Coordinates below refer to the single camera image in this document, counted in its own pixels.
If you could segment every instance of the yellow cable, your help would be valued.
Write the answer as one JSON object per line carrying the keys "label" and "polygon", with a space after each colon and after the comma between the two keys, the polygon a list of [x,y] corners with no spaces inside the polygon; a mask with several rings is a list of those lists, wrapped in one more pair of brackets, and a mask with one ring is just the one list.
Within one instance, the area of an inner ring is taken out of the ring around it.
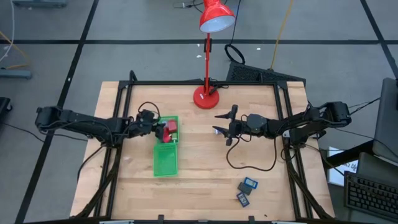
{"label": "yellow cable", "polygon": [[282,22],[282,26],[280,27],[280,30],[279,30],[278,38],[276,39],[276,44],[275,44],[275,49],[274,49],[274,55],[272,56],[272,63],[271,63],[270,69],[272,69],[273,66],[274,66],[275,57],[276,57],[276,52],[277,52],[277,49],[278,49],[279,39],[280,39],[280,37],[282,36],[282,32],[283,32],[283,30],[284,30],[284,28],[285,28],[286,20],[287,20],[287,18],[288,18],[288,16],[289,16],[290,12],[291,12],[291,10],[292,10],[292,6],[293,6],[293,0],[290,0],[289,8],[287,9],[287,12],[286,12],[284,21]]}
{"label": "yellow cable", "polygon": [[7,67],[6,69],[20,68],[20,67],[26,67],[26,66],[28,66],[28,65],[30,64],[30,58],[29,58],[29,56],[28,56],[23,50],[21,50],[19,47],[17,47],[15,44],[13,44],[13,43],[11,42],[11,40],[9,40],[8,37],[7,37],[6,35],[4,35],[1,31],[0,31],[0,35],[1,35],[4,39],[6,39],[10,44],[12,44],[12,46],[13,46],[15,49],[17,49],[17,50],[22,54],[22,56],[24,56],[24,58],[27,60],[27,63],[26,63],[26,64],[22,64],[22,65],[11,65],[11,66]]}

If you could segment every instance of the white paper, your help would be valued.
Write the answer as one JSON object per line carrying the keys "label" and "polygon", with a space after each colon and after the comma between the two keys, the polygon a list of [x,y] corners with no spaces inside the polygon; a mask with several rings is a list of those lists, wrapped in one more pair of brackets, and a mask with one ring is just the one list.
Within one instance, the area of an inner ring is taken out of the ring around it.
{"label": "white paper", "polygon": [[[334,147],[329,147],[329,150],[338,150]],[[335,154],[343,152],[342,150],[340,151],[329,151],[329,156],[333,156]],[[342,173],[344,171],[350,171],[356,173],[356,168],[358,166],[358,161],[353,161],[353,162],[348,162],[346,164],[340,165],[336,167],[338,170],[340,170]],[[339,186],[344,186],[344,177],[337,172],[335,169],[329,169],[329,183],[339,185]]]}

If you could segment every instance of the lamp shade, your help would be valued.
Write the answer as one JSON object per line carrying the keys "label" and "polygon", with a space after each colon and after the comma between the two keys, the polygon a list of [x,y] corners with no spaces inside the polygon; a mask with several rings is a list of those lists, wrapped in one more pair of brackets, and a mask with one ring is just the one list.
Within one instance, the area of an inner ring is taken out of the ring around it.
{"label": "lamp shade", "polygon": [[202,32],[218,32],[234,24],[234,13],[220,0],[204,0],[204,3],[205,10],[200,18]]}

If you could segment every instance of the lamp base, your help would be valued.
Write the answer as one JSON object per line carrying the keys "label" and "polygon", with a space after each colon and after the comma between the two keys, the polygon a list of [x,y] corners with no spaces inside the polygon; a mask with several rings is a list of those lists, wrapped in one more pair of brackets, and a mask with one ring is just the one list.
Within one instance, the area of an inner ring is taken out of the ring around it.
{"label": "lamp base", "polygon": [[213,94],[206,96],[204,86],[199,86],[193,93],[193,102],[201,109],[212,109],[217,105],[219,99],[220,96],[217,90]]}

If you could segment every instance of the red desk lamp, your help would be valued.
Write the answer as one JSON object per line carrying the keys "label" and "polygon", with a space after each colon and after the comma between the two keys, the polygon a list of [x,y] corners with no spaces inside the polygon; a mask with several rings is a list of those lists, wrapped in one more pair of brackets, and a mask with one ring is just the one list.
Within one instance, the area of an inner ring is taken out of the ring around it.
{"label": "red desk lamp", "polygon": [[199,86],[193,93],[193,102],[202,109],[215,107],[220,98],[217,91],[211,95],[209,86],[209,57],[210,57],[210,33],[221,31],[234,24],[234,13],[220,0],[204,0],[205,10],[200,18],[200,30],[207,33],[206,39],[206,78],[205,86]]}

